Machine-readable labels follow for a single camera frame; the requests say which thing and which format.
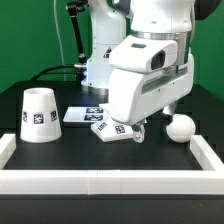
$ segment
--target black panel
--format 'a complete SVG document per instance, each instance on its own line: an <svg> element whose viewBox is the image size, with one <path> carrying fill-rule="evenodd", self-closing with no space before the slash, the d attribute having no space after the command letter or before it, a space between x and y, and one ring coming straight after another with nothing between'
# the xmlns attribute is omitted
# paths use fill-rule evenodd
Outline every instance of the black panel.
<svg viewBox="0 0 224 224"><path fill-rule="evenodd" d="M152 58L151 68L152 70L156 70L162 68L165 63L166 53L164 51L160 51Z"/></svg>

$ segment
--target black cable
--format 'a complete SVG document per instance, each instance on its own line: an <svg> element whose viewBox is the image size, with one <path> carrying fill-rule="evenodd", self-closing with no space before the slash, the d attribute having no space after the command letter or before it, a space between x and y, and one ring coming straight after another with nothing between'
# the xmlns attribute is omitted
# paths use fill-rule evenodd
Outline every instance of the black cable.
<svg viewBox="0 0 224 224"><path fill-rule="evenodd" d="M35 75L33 78L31 78L32 81L36 81L39 77L41 77L42 75L47 75L49 74L48 72L50 71L55 71L55 70L59 70L59 69L65 69L65 68L74 68L74 65L60 65L60 66L55 66L55 67L51 67L51 68L47 68L44 69L43 71L41 71L40 73L38 73L37 75Z"/></svg>

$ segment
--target black tabletop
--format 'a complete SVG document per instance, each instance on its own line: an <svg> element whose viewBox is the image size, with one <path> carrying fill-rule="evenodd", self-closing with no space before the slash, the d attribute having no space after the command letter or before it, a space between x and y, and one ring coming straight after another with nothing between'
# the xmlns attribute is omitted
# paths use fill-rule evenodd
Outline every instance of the black tabletop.
<svg viewBox="0 0 224 224"><path fill-rule="evenodd" d="M23 91L32 87L54 89L62 129L62 137L56 141L32 144L19 137ZM16 133L17 141L16 151L4 169L201 169L189 151L189 143L178 144L167 137L167 121L161 119L161 111L147 118L146 139L142 144L132 139L104 143L91 131L90 124L63 123L69 106L89 107L98 106L99 103L107 103L107 97L82 92L80 85L75 82L15 83L0 94L0 136L4 133ZM224 141L221 134L224 104L195 85L191 94L179 101L176 112L191 116L197 126L196 134L201 134L223 160ZM31 219L32 223L45 223L44 217L40 218L39 213L45 214L48 220L46 223L74 223L74 220L77 223L211 223L209 221L214 217L215 223L223 223L224 220L221 212L224 208L222 196L2 195L0 199L0 210L3 211L0 213L0 220L1 214L4 214L3 223L26 223L23 221ZM18 219L15 222L9 211L10 208L18 207ZM33 221L33 217L39 217L39 220Z"/></svg>

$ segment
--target apriltag sticker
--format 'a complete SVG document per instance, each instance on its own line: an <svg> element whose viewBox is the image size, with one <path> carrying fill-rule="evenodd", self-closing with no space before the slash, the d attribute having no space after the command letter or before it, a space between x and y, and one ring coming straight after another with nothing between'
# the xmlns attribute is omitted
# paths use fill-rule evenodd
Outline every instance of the apriltag sticker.
<svg viewBox="0 0 224 224"><path fill-rule="evenodd" d="M84 121L102 121L103 115L85 115Z"/></svg>

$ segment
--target white block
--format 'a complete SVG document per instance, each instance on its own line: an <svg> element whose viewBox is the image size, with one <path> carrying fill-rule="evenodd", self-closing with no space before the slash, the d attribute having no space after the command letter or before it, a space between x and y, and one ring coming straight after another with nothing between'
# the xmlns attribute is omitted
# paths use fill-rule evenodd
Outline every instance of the white block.
<svg viewBox="0 0 224 224"><path fill-rule="evenodd" d="M5 164L16 149L16 140L14 134L5 134L0 139L0 169L3 169Z"/></svg>
<svg viewBox="0 0 224 224"><path fill-rule="evenodd" d="M88 171L88 194L120 194L120 171Z"/></svg>
<svg viewBox="0 0 224 224"><path fill-rule="evenodd" d="M203 170L224 171L222 161L201 135L193 135L191 137L190 150Z"/></svg>

